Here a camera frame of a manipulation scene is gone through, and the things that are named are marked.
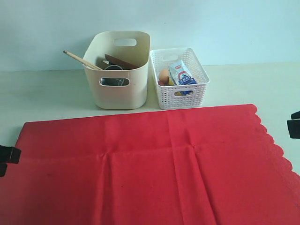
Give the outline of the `red tablecloth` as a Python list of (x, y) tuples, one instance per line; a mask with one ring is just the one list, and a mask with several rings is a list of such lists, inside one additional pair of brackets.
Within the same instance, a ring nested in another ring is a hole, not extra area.
[(300, 177), (253, 104), (27, 122), (3, 225), (297, 225)]

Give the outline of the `stainless steel cup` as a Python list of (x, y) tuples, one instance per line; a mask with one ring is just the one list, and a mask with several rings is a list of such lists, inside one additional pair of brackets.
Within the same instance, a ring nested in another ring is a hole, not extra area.
[[(109, 64), (105, 70), (123, 70), (123, 68), (119, 65)], [(103, 86), (128, 86), (129, 79), (128, 78), (118, 78), (118, 77), (103, 77), (100, 78), (99, 83)]]

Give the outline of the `wooden chopstick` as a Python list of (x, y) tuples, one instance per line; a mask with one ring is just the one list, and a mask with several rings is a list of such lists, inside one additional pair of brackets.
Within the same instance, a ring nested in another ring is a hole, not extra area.
[(67, 50), (64, 50), (63, 53), (66, 54), (66, 55), (68, 55), (69, 57), (75, 59), (76, 61), (82, 63), (83, 65), (91, 68), (91, 69), (101, 70), (101, 68), (99, 68), (98, 66), (96, 66), (96, 65), (94, 65), (94, 64), (92, 64), (92, 63), (90, 63), (90, 62), (88, 62), (88, 61), (80, 58), (79, 56), (77, 56), (77, 55), (75, 55), (73, 53), (68, 52)]

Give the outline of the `white red milk carton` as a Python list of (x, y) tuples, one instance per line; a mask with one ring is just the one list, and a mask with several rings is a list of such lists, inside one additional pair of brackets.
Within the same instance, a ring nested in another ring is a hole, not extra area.
[(183, 62), (179, 60), (168, 66), (169, 74), (174, 85), (194, 85), (197, 84), (192, 73)]

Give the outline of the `yellow lemon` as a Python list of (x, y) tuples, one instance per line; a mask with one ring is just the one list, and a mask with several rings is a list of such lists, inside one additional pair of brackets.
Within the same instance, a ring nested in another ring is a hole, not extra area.
[(168, 85), (169, 86), (175, 86), (176, 84), (174, 83), (173, 79), (169, 77), (168, 79)]

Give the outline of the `brown wooden plate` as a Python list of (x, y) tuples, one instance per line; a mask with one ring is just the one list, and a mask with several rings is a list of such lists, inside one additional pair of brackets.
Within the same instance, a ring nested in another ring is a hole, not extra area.
[(105, 59), (109, 62), (109, 65), (117, 65), (117, 66), (120, 66), (124, 70), (132, 70), (132, 69), (138, 68), (138, 66), (136, 66), (132, 63), (120, 60), (120, 59), (113, 57), (111, 55), (108, 55), (108, 54), (105, 54)]

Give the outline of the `brown egg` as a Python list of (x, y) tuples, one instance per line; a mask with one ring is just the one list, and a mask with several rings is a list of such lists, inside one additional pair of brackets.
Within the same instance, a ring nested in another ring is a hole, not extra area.
[(165, 84), (168, 84), (168, 79), (169, 79), (169, 70), (168, 69), (161, 70), (158, 76), (158, 80), (162, 81)]

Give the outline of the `red sausage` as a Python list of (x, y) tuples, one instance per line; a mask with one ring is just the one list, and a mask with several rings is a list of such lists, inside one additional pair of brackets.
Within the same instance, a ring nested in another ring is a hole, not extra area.
[(165, 83), (163, 83), (162, 81), (158, 81), (158, 84), (159, 84), (160, 86), (165, 86)]

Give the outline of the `white perforated plastic basket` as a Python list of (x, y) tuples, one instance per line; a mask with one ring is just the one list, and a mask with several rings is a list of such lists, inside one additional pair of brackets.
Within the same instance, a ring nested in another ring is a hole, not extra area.
[[(158, 84), (160, 71), (167, 69), (170, 64), (179, 60), (183, 60), (197, 84), (160, 86)], [(158, 104), (161, 109), (194, 108), (201, 106), (210, 79), (192, 48), (151, 50), (150, 62)], [(174, 96), (174, 93), (177, 91), (181, 92), (182, 96)]]

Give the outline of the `cream plastic storage bin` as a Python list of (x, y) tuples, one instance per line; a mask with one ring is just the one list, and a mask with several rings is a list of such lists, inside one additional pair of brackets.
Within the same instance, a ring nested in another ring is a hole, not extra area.
[[(105, 54), (138, 66), (132, 70), (105, 70)], [(150, 35), (142, 31), (105, 31), (97, 34), (84, 60), (101, 70), (84, 67), (95, 104), (103, 109), (136, 109), (147, 99)], [(128, 78), (128, 86), (103, 86), (103, 77)]]

